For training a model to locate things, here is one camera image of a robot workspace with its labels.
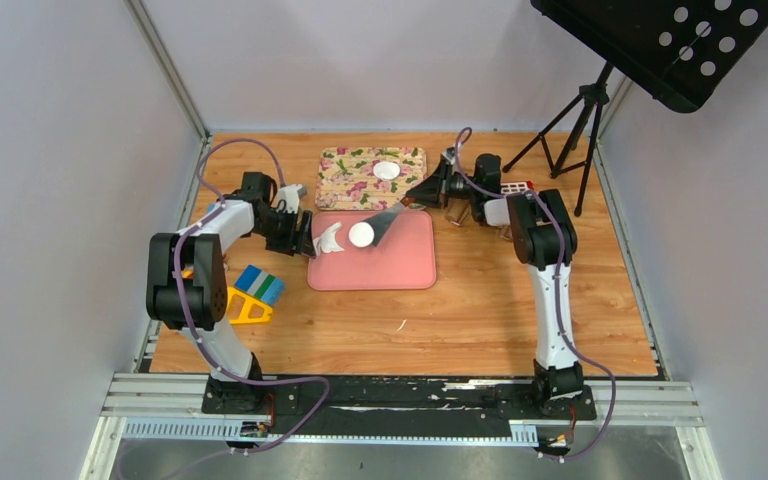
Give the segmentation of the floral cutting mat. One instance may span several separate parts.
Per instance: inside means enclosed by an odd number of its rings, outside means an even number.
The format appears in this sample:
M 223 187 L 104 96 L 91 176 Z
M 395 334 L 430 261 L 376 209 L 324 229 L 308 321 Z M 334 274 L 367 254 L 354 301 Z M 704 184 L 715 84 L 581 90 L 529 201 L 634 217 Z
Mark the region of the floral cutting mat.
M 379 161 L 401 166 L 393 181 L 373 175 Z M 323 211 L 383 210 L 424 180 L 427 155 L 421 147 L 329 147 L 321 152 L 314 203 Z

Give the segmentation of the pink plastic tray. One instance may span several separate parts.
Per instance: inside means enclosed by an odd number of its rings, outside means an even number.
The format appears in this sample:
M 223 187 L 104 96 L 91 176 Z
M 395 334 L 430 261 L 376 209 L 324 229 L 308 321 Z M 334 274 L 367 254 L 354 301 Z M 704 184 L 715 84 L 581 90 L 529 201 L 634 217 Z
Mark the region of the pink plastic tray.
M 321 236 L 339 223 L 336 242 L 344 250 L 321 253 L 308 263 L 307 280 L 318 291 L 427 289 L 436 281 L 434 231 L 431 216 L 407 211 L 395 220 L 376 247 L 357 248 L 348 239 L 355 223 L 370 211 L 330 211 L 314 216 L 312 233 Z

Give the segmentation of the wooden double-ended roller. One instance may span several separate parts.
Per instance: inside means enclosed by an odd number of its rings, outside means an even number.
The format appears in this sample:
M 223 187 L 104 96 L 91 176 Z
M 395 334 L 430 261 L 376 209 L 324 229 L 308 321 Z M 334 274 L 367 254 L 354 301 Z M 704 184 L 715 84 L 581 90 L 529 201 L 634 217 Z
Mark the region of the wooden double-ended roller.
M 470 222 L 474 222 L 472 217 L 472 208 L 468 201 L 452 201 L 445 210 L 444 218 L 456 227 L 464 227 Z M 509 225 L 495 227 L 497 237 L 507 241 L 512 241 L 512 234 Z

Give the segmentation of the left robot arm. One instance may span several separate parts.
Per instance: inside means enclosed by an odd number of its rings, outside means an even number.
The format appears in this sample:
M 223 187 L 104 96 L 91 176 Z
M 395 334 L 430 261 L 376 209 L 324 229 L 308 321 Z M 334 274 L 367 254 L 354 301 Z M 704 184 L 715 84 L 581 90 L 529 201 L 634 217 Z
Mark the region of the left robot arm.
M 243 413 L 258 411 L 270 383 L 254 353 L 227 317 L 224 257 L 240 238 L 260 235 L 268 251 L 315 256 L 313 214 L 301 207 L 307 189 L 247 172 L 240 188 L 218 196 L 208 212 L 175 233 L 149 242 L 146 309 L 149 317 L 188 338 L 211 369 L 207 391 Z

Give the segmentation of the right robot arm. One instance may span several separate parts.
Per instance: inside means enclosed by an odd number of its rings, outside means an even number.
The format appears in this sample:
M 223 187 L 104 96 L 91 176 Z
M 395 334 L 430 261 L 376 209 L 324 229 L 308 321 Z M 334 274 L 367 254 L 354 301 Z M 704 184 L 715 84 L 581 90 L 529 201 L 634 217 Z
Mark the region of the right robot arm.
M 479 224 L 510 229 L 516 256 L 530 275 L 537 320 L 531 403 L 540 415 L 556 417 L 584 390 L 569 297 L 577 234 L 559 191 L 505 195 L 499 156 L 479 155 L 473 173 L 466 175 L 457 170 L 453 154 L 452 148 L 446 150 L 436 169 L 406 197 L 434 208 L 466 200 Z

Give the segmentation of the white dough ball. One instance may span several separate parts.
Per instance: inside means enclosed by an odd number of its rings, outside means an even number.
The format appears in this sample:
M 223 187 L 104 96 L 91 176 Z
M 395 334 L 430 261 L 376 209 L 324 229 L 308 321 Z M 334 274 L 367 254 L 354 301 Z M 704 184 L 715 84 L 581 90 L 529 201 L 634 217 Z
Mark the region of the white dough ball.
M 317 255 L 340 253 L 345 249 L 337 240 L 337 234 L 342 229 L 341 222 L 333 223 L 323 230 L 323 232 L 313 240 L 314 248 Z

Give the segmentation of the round cut dough wrapper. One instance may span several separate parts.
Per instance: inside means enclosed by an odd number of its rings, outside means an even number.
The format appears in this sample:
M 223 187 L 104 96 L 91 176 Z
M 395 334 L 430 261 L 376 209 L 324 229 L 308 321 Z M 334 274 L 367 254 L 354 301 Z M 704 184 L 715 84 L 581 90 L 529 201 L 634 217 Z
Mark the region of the round cut dough wrapper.
M 348 240 L 356 248 L 369 247 L 373 244 L 374 239 L 374 229 L 365 221 L 355 223 L 348 232 Z

